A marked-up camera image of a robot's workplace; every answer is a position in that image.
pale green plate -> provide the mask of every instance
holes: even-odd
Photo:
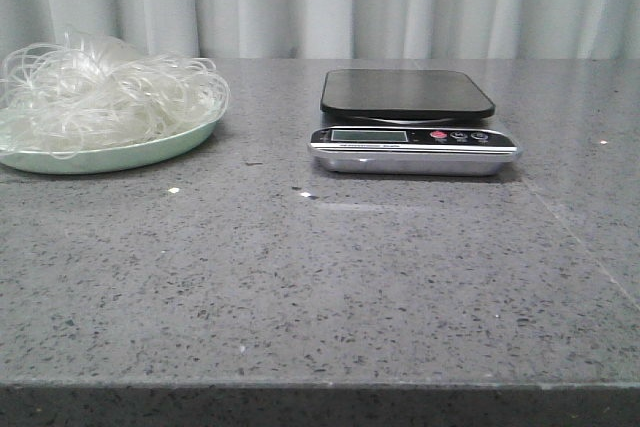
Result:
[[[188,152],[204,142],[217,123],[211,122],[181,134],[142,144],[84,150],[68,159],[58,159],[45,152],[16,152],[0,155],[0,163],[39,174],[97,174],[132,169]]]

table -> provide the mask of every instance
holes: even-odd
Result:
[[[217,65],[230,110],[185,155],[0,168],[0,419],[640,425],[640,61]],[[327,172],[338,68],[464,72],[524,154]]]

white curtain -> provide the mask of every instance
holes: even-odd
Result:
[[[640,57],[640,0],[0,0],[0,56],[68,25],[214,58]]]

digital kitchen scale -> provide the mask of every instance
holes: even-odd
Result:
[[[484,176],[521,154],[491,118],[494,103],[460,72],[332,71],[321,110],[324,128],[308,147],[332,171]]]

granite countertop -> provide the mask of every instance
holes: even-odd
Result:
[[[190,153],[90,176],[0,167],[0,420],[106,425],[154,389],[173,399],[157,415],[223,392],[255,418],[327,420],[313,392],[347,412],[405,391],[416,419],[420,395],[476,392],[558,425],[640,419],[640,61],[217,64],[231,108]],[[349,67],[466,73],[524,155],[488,178],[323,170],[306,144],[324,75]],[[216,425],[244,425],[229,409]]]

